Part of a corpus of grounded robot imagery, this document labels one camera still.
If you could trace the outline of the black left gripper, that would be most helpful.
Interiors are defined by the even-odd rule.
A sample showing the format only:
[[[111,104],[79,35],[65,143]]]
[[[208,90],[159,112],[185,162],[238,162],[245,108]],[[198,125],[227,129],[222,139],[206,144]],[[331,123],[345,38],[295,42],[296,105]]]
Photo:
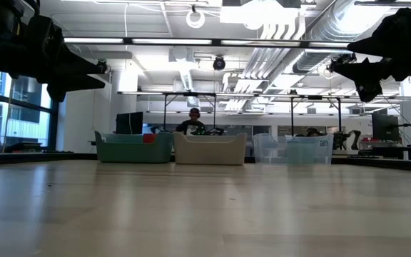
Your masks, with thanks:
[[[47,91],[52,100],[63,102],[71,91],[103,89],[105,83],[88,74],[106,73],[106,62],[96,64],[63,47],[62,29],[42,15],[33,16],[24,29],[27,52],[21,62],[22,76],[49,82]],[[61,77],[60,75],[79,75]]]

